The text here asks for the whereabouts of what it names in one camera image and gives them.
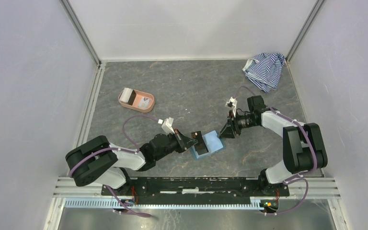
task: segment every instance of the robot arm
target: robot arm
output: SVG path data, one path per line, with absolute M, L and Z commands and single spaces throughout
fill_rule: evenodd
M 263 187 L 282 183 L 297 173 L 311 170 L 314 167 L 312 153 L 297 124 L 279 115 L 275 109 L 266 106 L 261 96 L 250 97 L 247 103 L 249 111 L 240 115 L 236 111 L 236 99 L 230 99 L 227 106 L 232 107 L 232 110 L 229 111 L 227 123 L 219 133 L 219 137 L 235 138 L 244 128 L 262 126 L 283 138 L 283 160 L 261 172 L 259 180 Z M 328 159 L 319 126 L 315 123 L 299 122 L 299 124 L 314 149 L 317 168 L 325 167 Z
M 184 136 L 178 129 L 173 129 L 172 123 L 172 118 L 166 119 L 161 127 L 167 134 L 157 134 L 138 150 L 116 146 L 105 136 L 98 136 L 84 143 L 66 155 L 67 164 L 71 169 L 70 176 L 77 186 L 96 182 L 107 184 L 114 189 L 121 187 L 129 180 L 123 168 L 146 171 L 168 154 L 174 151 L 184 152 L 197 143 L 197 140 Z

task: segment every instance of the open box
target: open box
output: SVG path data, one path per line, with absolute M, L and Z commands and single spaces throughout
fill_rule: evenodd
M 133 90 L 136 93 L 135 100 L 132 104 L 126 104 L 121 102 L 120 97 L 122 92 L 119 94 L 118 101 L 125 108 L 133 109 L 142 113 L 148 113 L 153 109 L 154 106 L 154 96 L 147 92 L 142 92 L 139 90 Z

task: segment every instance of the blue and white striped fabric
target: blue and white striped fabric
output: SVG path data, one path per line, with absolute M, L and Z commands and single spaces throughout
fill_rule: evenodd
M 281 76 L 281 69 L 286 58 L 280 53 L 261 53 L 246 62 L 243 72 L 247 79 L 264 92 L 276 90 Z

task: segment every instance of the cable connector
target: cable connector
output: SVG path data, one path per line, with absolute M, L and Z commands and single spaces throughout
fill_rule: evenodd
M 164 132 L 166 134 L 174 134 L 174 129 L 173 129 L 173 121 L 174 121 L 174 118 L 167 118 L 164 120 L 163 124 L 161 125 L 161 128 L 164 130 Z
M 232 108 L 233 116 L 236 116 L 236 105 L 238 104 L 238 101 L 236 98 L 230 97 L 229 101 L 226 102 L 226 106 Z

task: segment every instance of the marble pattern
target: marble pattern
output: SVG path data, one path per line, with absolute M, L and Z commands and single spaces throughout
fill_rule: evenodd
M 107 63 L 92 119 L 89 139 L 106 135 L 110 142 L 134 148 L 122 134 L 123 122 L 139 112 L 123 108 L 118 95 L 124 87 L 149 92 L 156 104 L 148 113 L 160 119 L 174 118 L 173 127 L 184 135 L 193 131 L 220 131 L 229 108 L 225 102 L 241 85 L 263 96 L 267 105 L 305 121 L 289 71 L 283 68 L 279 88 L 264 94 L 244 76 L 246 60 L 144 61 Z M 238 107 L 247 110 L 251 94 L 241 89 Z M 163 133 L 160 125 L 137 117 L 126 125 L 128 135 L 142 145 Z M 282 139 L 263 127 L 242 130 L 236 139 L 224 140 L 226 149 L 195 160 L 190 151 L 172 153 L 146 172 L 128 170 L 130 176 L 258 176 L 262 169 L 282 159 Z

